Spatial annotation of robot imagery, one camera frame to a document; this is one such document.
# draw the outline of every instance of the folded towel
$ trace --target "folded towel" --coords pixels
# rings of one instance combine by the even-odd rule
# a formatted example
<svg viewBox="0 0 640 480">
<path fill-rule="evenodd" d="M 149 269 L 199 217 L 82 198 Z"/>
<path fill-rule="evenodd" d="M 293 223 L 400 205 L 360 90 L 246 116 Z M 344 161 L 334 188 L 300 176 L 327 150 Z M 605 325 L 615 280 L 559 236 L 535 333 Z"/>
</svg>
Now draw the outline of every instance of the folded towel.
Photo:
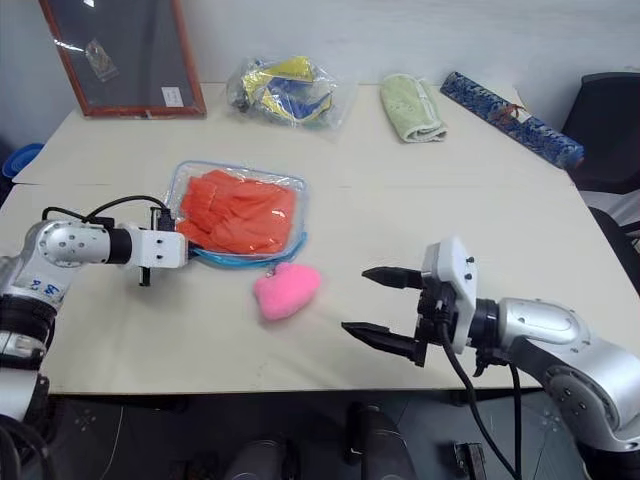
<svg viewBox="0 0 640 480">
<path fill-rule="evenodd" d="M 447 134 L 429 85 L 410 75 L 385 78 L 380 89 L 384 109 L 402 140 L 408 143 L 439 142 Z"/>
</svg>

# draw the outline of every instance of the paper note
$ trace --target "paper note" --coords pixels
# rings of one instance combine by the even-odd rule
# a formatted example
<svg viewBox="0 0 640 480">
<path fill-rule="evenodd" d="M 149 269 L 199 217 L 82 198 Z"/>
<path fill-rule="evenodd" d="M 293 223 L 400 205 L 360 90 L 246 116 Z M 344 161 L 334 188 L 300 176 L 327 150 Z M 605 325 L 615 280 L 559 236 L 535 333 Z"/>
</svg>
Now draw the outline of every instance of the paper note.
<svg viewBox="0 0 640 480">
<path fill-rule="evenodd" d="M 167 107 L 184 107 L 180 87 L 162 87 L 162 96 Z"/>
</svg>

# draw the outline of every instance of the white tabletop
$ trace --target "white tabletop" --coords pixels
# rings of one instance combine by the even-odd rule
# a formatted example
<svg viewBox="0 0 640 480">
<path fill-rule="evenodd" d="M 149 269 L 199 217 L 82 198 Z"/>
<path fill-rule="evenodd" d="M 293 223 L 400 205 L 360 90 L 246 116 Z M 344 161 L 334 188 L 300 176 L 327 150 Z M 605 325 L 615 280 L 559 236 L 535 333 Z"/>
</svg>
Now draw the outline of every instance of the white tabletop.
<svg viewBox="0 0 640 480">
<path fill-rule="evenodd" d="M 17 178 L 0 210 L 0 255 L 15 255 L 42 208 L 87 212 L 118 196 L 163 195 L 176 164 L 223 160 L 304 177 L 309 241 L 297 262 L 323 275 L 295 317 L 260 320 L 251 293 L 262 270 L 198 261 L 156 271 L 87 266 L 59 316 L 43 364 L 56 393 L 159 394 L 320 389 L 460 388 L 437 347 L 424 369 L 344 332 L 370 321 L 411 334 L 418 292 L 360 276 L 378 266 L 419 268 L 427 244 L 458 234 L 476 257 L 479 296 L 542 298 L 574 308 L 601 336 L 640 355 L 629 335 L 640 301 L 569 177 L 450 100 L 437 96 L 448 139 L 398 142 L 377 88 L 361 87 L 340 136 L 327 139 L 242 122 L 217 109 L 206 120 L 86 120 L 72 113 Z M 148 209 L 113 210 L 146 224 Z M 463 355 L 473 370 L 474 352 Z M 480 387 L 508 387 L 492 367 Z M 526 377 L 525 386 L 536 385 Z"/>
</svg>

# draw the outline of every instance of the wall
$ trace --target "wall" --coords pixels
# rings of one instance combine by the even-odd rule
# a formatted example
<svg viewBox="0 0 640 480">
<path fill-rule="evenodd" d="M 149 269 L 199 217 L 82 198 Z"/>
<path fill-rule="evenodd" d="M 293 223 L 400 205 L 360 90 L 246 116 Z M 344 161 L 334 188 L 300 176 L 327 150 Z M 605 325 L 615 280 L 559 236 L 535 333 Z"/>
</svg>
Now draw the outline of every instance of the wall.
<svg viewBox="0 0 640 480">
<path fill-rule="evenodd" d="M 481 82 L 513 83 L 534 114 L 561 127 L 582 75 L 640 66 L 637 0 L 183 0 L 183 6 L 205 82 L 224 81 L 239 59 L 256 54 L 309 54 L 363 83 L 393 71 L 437 83 L 457 69 Z M 0 136 L 13 144 L 45 140 L 75 100 L 36 0 L 0 1 L 0 65 Z"/>
</svg>

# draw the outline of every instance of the gray floor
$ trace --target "gray floor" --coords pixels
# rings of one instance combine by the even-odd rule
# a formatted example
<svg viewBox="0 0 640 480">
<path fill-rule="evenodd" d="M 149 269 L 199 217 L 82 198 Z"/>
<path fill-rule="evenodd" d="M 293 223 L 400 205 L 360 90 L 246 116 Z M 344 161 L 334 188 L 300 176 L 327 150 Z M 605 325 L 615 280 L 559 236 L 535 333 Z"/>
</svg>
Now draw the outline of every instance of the gray floor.
<svg viewBox="0 0 640 480">
<path fill-rule="evenodd" d="M 170 472 L 176 471 L 178 462 L 200 452 L 215 452 L 224 467 L 245 442 L 282 433 L 300 446 L 304 479 L 355 480 L 359 468 L 341 461 L 345 412 L 354 400 L 379 405 L 397 422 L 423 479 L 456 478 L 444 466 L 452 458 L 453 442 L 481 441 L 468 407 L 451 405 L 448 395 L 438 392 L 196 396 L 181 412 L 125 407 L 114 461 L 105 478 L 180 478 Z M 583 479 L 580 458 L 549 399 L 543 393 L 531 393 L 523 403 L 524 478 Z M 61 427 L 52 448 L 59 478 L 101 478 L 120 412 L 117 405 L 63 403 Z M 484 401 L 481 412 L 496 442 L 512 459 L 512 399 Z M 508 478 L 486 446 L 485 456 L 488 478 Z M 34 470 L 25 478 L 39 475 Z"/>
</svg>

